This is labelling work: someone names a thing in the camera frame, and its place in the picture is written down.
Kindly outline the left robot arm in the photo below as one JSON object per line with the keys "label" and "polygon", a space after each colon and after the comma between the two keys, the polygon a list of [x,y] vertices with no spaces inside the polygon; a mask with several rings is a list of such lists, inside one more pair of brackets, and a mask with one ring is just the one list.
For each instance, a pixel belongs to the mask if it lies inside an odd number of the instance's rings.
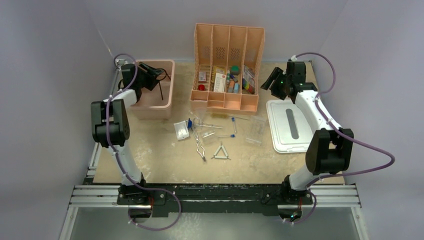
{"label": "left robot arm", "polygon": [[149,199],[150,188],[137,167],[132,156],[128,140],[131,130],[127,108],[138,103],[142,89],[152,91],[160,84],[160,75],[165,73],[161,68],[151,67],[143,62],[126,63],[120,67],[123,88],[107,99],[94,101],[90,105],[91,132],[96,143],[115,158],[120,170],[120,194],[128,196],[138,205]]}

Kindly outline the pink file organizer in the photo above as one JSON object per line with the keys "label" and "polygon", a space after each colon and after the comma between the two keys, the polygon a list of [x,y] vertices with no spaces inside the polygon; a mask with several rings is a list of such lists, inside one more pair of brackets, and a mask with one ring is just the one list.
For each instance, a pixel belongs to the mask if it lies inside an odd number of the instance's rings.
{"label": "pink file organizer", "polygon": [[[194,28],[194,79],[190,93],[192,109],[253,116],[259,107],[259,73],[265,46],[263,27],[197,23]],[[255,94],[242,87],[243,65],[255,74]],[[239,66],[239,75],[230,74]],[[226,75],[224,92],[214,92],[215,74]],[[205,90],[198,90],[204,85]]]}

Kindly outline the white plastic lid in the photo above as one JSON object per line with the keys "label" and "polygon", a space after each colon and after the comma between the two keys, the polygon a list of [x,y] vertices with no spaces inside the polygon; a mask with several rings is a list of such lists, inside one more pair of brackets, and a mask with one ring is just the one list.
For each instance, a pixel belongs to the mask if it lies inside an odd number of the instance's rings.
{"label": "white plastic lid", "polygon": [[304,114],[291,100],[266,102],[274,150],[279,154],[305,153],[313,137]]}

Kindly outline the small glass beaker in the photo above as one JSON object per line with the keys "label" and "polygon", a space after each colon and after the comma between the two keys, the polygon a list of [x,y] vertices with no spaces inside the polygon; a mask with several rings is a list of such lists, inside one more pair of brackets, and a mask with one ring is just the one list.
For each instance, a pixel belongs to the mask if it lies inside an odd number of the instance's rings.
{"label": "small glass beaker", "polygon": [[215,130],[204,131],[200,136],[203,143],[206,145],[211,144],[217,140],[217,133]]}

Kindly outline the marker pen pack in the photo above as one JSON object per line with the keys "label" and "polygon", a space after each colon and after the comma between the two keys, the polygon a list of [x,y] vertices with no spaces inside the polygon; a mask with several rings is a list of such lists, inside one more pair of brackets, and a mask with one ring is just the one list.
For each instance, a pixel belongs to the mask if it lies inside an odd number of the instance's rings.
{"label": "marker pen pack", "polygon": [[243,65],[242,88],[248,93],[255,94],[255,73],[247,65]]}

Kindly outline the lower blue-capped test tube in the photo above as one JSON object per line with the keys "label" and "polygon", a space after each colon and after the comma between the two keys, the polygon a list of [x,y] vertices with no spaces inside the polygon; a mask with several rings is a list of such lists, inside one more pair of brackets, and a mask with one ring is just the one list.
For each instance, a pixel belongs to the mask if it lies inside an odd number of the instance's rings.
{"label": "lower blue-capped test tube", "polygon": [[235,138],[235,134],[218,135],[217,138]]}

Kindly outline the blue-capped test tube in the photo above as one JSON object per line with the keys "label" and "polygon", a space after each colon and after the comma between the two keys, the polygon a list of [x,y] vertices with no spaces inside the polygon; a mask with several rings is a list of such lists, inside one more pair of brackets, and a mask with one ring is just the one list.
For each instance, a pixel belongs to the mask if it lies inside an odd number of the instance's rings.
{"label": "blue-capped test tube", "polygon": [[231,121],[232,121],[232,125],[233,125],[234,134],[236,134],[237,133],[237,125],[236,125],[235,117],[231,117]]}
{"label": "blue-capped test tube", "polygon": [[235,138],[235,134],[218,135],[217,138]]}

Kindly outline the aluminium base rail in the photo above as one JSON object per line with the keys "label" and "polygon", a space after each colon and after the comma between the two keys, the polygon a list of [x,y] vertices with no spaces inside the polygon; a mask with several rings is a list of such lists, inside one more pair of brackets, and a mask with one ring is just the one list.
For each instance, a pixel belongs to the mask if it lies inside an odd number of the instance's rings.
{"label": "aluminium base rail", "polygon": [[116,184],[85,184],[73,188],[60,239],[69,240],[84,208],[124,208],[133,217],[166,217],[169,213],[262,214],[292,224],[307,217],[307,209],[343,208],[353,216],[359,239],[368,239],[361,201],[353,184],[318,184],[291,190],[279,184],[152,183],[148,190]]}

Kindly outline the pink plastic bin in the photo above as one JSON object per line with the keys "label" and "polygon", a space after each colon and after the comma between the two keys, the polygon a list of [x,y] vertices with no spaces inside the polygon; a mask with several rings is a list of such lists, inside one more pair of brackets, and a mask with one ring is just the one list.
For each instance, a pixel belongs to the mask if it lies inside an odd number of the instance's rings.
{"label": "pink plastic bin", "polygon": [[158,79],[160,83],[150,91],[141,89],[140,100],[129,107],[129,111],[141,120],[169,119],[172,115],[175,61],[172,59],[143,59],[141,62],[166,72]]}

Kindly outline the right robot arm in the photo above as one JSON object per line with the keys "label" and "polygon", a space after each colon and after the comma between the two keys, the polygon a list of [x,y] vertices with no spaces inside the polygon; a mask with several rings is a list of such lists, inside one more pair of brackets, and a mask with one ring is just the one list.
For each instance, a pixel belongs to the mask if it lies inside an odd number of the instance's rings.
{"label": "right robot arm", "polygon": [[313,133],[305,154],[305,165],[284,179],[280,196],[288,204],[305,193],[310,183],[320,177],[331,177],[350,166],[354,133],[333,120],[323,105],[317,87],[306,81],[306,64],[289,61],[286,69],[275,67],[261,89],[281,100],[290,98],[303,113]]}

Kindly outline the clay pipe triangle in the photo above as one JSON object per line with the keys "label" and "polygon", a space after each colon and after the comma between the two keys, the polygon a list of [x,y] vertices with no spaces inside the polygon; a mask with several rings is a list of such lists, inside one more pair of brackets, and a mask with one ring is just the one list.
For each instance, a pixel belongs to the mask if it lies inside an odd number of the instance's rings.
{"label": "clay pipe triangle", "polygon": [[215,150],[211,159],[231,160],[227,149],[224,147],[224,145],[222,143],[220,143],[219,147]]}

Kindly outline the white plastic packet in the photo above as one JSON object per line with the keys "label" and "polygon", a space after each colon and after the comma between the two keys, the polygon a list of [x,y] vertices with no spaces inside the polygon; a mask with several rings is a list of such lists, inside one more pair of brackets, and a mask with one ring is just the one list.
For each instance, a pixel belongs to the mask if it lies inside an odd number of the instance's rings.
{"label": "white plastic packet", "polygon": [[175,129],[176,138],[178,141],[185,140],[190,137],[188,126],[185,120],[174,123],[173,125]]}

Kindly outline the upper blue-capped test tube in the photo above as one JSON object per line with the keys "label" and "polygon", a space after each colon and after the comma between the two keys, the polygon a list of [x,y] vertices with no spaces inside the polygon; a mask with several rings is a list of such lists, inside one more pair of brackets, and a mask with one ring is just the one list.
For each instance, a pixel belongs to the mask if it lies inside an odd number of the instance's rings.
{"label": "upper blue-capped test tube", "polygon": [[233,125],[234,134],[236,134],[237,133],[237,125],[236,125],[235,117],[231,117],[231,121],[232,121],[232,125]]}

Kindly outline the metal crucible tongs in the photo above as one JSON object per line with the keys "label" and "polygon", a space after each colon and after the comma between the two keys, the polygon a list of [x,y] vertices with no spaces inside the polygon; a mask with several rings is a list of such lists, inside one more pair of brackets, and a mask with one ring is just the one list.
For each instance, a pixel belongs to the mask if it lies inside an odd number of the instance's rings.
{"label": "metal crucible tongs", "polygon": [[193,118],[192,119],[192,125],[191,125],[191,130],[192,133],[194,135],[195,138],[195,142],[196,142],[196,152],[200,155],[201,159],[203,160],[203,162],[206,162],[206,156],[205,156],[205,148],[203,147],[201,141],[200,141],[200,136],[197,130],[197,124],[199,124],[200,121],[198,118]]}

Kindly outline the clear test tube rack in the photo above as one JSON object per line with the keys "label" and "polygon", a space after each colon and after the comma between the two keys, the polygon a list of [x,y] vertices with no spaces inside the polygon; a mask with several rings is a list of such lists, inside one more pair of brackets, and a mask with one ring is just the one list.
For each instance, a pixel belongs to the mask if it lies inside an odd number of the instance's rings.
{"label": "clear test tube rack", "polygon": [[245,142],[260,146],[268,120],[260,116],[251,116],[249,127],[245,133]]}

